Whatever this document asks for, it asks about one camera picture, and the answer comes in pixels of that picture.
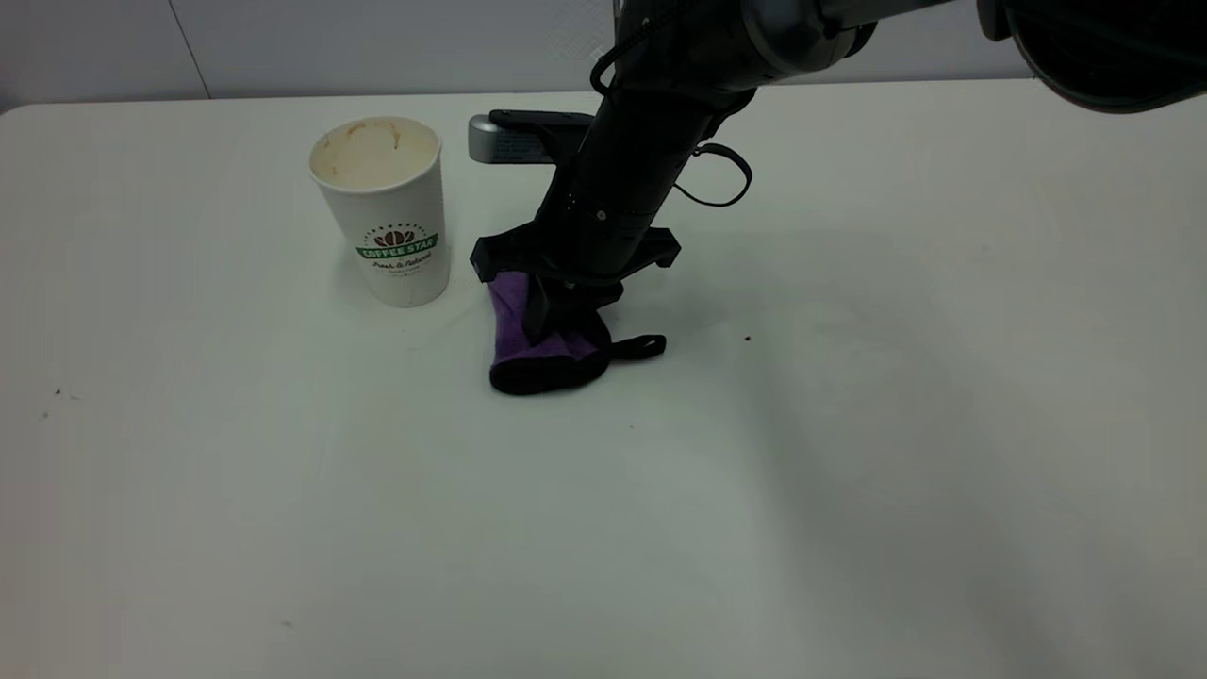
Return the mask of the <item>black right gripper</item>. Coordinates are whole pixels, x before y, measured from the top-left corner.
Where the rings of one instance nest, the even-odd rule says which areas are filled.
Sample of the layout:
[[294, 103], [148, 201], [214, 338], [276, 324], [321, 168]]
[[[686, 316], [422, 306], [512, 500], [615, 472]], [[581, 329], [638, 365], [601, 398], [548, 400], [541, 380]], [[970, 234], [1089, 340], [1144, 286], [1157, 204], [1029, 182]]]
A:
[[[705, 137], [705, 109], [681, 96], [620, 90], [594, 115], [492, 110], [471, 119], [471, 157], [496, 166], [547, 164], [552, 185], [527, 224], [480, 238], [471, 265], [482, 282], [526, 273], [530, 345], [620, 300], [620, 280], [669, 267], [680, 245], [653, 219]], [[590, 287], [587, 283], [611, 283]]]

